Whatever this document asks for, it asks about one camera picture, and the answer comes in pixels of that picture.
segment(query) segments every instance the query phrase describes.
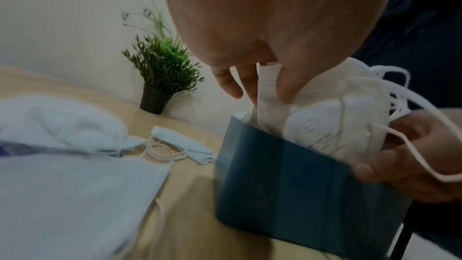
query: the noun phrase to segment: person's right hand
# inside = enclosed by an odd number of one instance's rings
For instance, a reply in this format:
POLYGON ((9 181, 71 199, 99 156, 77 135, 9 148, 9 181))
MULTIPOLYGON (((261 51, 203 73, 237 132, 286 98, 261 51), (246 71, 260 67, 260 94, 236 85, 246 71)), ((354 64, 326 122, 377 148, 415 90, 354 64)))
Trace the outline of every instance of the person's right hand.
POLYGON ((240 98, 236 67, 257 104, 256 63, 283 64, 277 91, 290 103, 313 77, 340 64, 364 42, 387 0, 167 0, 190 50, 212 68, 224 91, 240 98))
MULTIPOLYGON (((462 127, 462 109, 443 113, 462 127)), ((432 168, 442 174, 462 173, 462 143, 426 111, 414 111, 391 123, 405 134, 432 168)), ((352 162, 357 179, 386 182, 421 202, 443 203, 462 200, 461 183, 443 183, 417 162, 399 138, 390 135, 384 150, 360 162, 352 162)))

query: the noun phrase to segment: box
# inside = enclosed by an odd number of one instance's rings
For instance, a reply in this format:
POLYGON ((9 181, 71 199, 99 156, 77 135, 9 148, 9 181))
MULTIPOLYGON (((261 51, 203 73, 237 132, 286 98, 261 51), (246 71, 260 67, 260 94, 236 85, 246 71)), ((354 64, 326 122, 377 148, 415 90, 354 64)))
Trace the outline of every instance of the box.
POLYGON ((351 260, 384 259, 411 201, 233 117, 215 166, 224 224, 351 260))

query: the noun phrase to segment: dark pants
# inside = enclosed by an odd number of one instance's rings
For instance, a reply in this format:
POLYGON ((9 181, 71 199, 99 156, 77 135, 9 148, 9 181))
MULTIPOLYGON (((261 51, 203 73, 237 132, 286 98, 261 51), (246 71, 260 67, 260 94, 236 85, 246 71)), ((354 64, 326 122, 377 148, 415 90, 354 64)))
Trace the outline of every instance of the dark pants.
MULTIPOLYGON (((462 107, 462 0, 390 0, 354 57, 406 68, 411 90, 437 107, 462 107)), ((413 203, 405 224, 462 258, 462 202, 413 203)))

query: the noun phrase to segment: table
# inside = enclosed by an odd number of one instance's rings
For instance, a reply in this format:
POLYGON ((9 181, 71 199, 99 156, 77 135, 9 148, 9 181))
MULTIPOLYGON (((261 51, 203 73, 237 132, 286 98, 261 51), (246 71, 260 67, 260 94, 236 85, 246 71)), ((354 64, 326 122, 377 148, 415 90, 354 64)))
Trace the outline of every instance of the table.
MULTIPOLYGON (((21 93, 53 93, 75 97, 121 117, 130 135, 149 137, 154 125, 178 131, 219 152, 222 139, 185 122, 156 116, 138 105, 79 88, 59 79, 0 65, 0 98, 21 93)), ((139 154, 142 148, 132 154, 139 154)), ((221 224, 214 213, 214 164, 200 166, 190 159, 177 162, 159 199, 167 212, 166 229, 156 249, 162 260, 337 260, 306 247, 290 244, 221 224)), ((129 259, 144 258, 157 228, 153 205, 144 219, 140 237, 129 259)))

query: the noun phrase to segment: black plant pot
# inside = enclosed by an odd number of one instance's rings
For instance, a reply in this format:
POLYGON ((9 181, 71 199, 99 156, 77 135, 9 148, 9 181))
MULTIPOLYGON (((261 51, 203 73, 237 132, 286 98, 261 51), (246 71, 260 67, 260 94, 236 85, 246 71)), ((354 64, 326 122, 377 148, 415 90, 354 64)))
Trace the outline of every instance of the black plant pot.
POLYGON ((143 89, 140 109, 153 114, 162 114, 173 94, 158 90, 147 83, 144 84, 143 89))

